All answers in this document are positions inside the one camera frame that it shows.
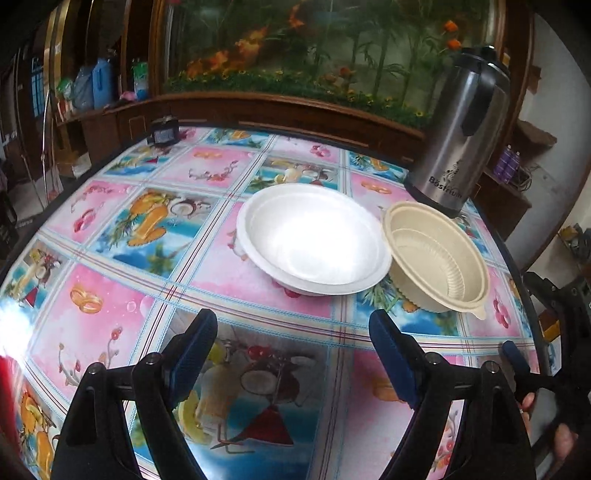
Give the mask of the person's right hand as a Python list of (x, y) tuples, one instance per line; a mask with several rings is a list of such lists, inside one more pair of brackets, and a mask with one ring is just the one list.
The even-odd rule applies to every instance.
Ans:
[(554, 433), (547, 442), (553, 447), (554, 460), (563, 463), (578, 440), (565, 423), (558, 423), (558, 406), (555, 394), (547, 389), (540, 389), (537, 393), (528, 393), (520, 404), (521, 417), (524, 421), (530, 443), (534, 445), (550, 427)]

